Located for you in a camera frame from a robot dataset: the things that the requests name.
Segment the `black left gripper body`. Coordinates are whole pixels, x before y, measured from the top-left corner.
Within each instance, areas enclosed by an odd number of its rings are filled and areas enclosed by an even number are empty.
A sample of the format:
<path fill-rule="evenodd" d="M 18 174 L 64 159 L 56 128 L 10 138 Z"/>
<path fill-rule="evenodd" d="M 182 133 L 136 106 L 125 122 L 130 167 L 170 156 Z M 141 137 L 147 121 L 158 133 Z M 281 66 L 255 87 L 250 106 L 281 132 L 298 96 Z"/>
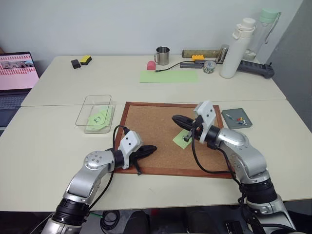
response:
<path fill-rule="evenodd" d="M 141 146 L 136 152 L 130 154 L 129 166 L 134 166 L 136 169 L 140 169 L 138 161 L 144 156 L 144 146 Z"/>

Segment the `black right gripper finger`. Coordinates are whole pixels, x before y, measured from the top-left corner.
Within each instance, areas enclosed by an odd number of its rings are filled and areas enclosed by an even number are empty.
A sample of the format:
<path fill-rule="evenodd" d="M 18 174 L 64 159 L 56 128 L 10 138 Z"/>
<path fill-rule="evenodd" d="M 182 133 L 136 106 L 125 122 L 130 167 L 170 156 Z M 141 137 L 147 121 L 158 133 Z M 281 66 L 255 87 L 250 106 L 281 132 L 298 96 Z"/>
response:
<path fill-rule="evenodd" d="M 185 129 L 187 131 L 190 131 L 192 129 L 193 126 L 193 121 L 189 122 L 189 121 L 175 121 L 175 124 L 178 125 L 179 127 L 181 127 L 182 129 Z"/>
<path fill-rule="evenodd" d="M 193 119 L 183 115 L 173 115 L 172 120 L 175 123 L 193 123 Z"/>

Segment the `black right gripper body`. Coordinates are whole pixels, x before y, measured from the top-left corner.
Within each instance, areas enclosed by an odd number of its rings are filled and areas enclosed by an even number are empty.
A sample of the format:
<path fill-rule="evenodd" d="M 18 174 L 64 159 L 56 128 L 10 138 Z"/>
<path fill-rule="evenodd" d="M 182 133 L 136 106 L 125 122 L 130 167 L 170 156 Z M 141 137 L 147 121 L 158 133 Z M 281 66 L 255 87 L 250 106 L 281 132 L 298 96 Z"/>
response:
<path fill-rule="evenodd" d="M 193 122 L 192 122 L 192 138 L 196 140 L 200 140 L 202 131 L 203 131 L 203 118 L 202 116 L 198 116 Z"/>

